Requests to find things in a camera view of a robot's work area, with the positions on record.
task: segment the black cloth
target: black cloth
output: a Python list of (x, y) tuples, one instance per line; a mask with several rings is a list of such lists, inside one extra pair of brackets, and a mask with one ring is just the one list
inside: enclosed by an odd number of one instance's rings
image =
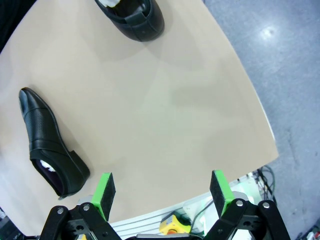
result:
[(36, 0), (0, 0), (0, 53)]

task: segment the screw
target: screw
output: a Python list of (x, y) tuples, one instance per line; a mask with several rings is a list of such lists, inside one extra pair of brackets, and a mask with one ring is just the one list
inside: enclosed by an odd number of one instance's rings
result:
[(267, 202), (262, 203), (262, 206), (263, 206), (265, 209), (270, 208), (270, 205), (269, 205), (269, 203), (267, 203)]
[(57, 213), (58, 213), (58, 214), (62, 214), (63, 212), (64, 212), (64, 209), (63, 209), (62, 207), (59, 207)]
[(87, 204), (87, 205), (84, 205), (83, 210), (88, 211), (89, 208), (90, 208), (90, 206)]
[(238, 207), (242, 207), (242, 206), (244, 205), (244, 203), (243, 203), (241, 200), (236, 201), (235, 204), (236, 204)]

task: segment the floor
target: floor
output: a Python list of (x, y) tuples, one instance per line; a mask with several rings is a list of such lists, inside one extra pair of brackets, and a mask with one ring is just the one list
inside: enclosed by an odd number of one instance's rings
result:
[(275, 196), (292, 239), (320, 218), (320, 1), (204, 0), (273, 129)]

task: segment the black cable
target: black cable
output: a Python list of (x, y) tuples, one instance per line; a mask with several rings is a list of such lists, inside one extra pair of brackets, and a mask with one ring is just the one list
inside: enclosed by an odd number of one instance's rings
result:
[[(262, 173), (261, 169), (257, 169), (256, 171), (257, 171), (258, 174), (260, 175), (260, 177), (261, 177), (261, 179), (262, 179), (262, 181), (263, 181), (263, 184), (266, 186), (266, 188), (267, 188), (267, 190), (269, 191), (269, 193), (270, 193), (271, 195), (273, 195), (273, 192), (272, 192), (271, 188), (270, 188), (269, 185), (268, 185), (268, 181), (266, 181), (266, 177), (265, 177), (264, 174)], [(275, 205), (277, 205), (277, 201), (276, 201), (275, 196), (273, 196), (272, 199), (273, 199)]]
[(194, 228), (195, 222), (196, 222), (197, 218), (199, 217), (199, 215), (202, 214), (202, 213), (203, 213), (211, 204), (213, 204), (213, 203), (214, 203), (214, 201), (212, 200), (207, 206), (205, 206), (200, 212), (198, 212), (198, 213), (195, 215), (195, 217), (194, 217), (194, 219), (193, 219), (193, 221), (192, 221), (192, 223), (191, 223), (191, 228), (190, 228), (190, 232), (189, 232), (189, 233), (192, 232), (192, 229)]

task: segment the black leather shoe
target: black leather shoe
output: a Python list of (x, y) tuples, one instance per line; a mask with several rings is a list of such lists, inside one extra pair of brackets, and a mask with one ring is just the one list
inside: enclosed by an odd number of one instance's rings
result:
[(121, 0), (115, 7), (105, 7), (95, 0), (104, 14), (128, 38), (147, 42), (165, 29), (162, 12), (155, 0)]
[(29, 137), (30, 160), (61, 198), (78, 192), (90, 171), (75, 151), (68, 151), (50, 107), (33, 90), (19, 92), (21, 112)]

